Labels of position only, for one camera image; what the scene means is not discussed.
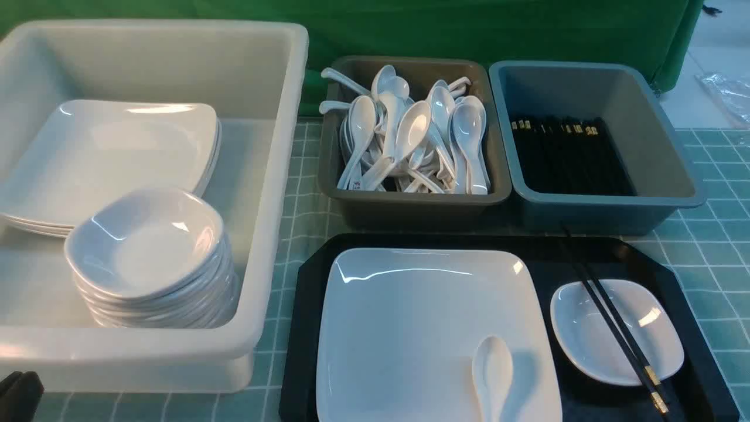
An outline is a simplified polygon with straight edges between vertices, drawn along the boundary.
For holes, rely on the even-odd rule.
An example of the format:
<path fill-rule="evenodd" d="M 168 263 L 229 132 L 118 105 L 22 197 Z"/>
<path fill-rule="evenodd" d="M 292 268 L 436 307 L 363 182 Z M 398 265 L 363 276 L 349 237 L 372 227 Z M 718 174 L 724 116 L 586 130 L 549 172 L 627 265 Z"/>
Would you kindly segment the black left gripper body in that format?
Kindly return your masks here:
<path fill-rule="evenodd" d="M 44 393 L 37 372 L 11 372 L 1 382 L 1 421 L 32 421 Z"/>

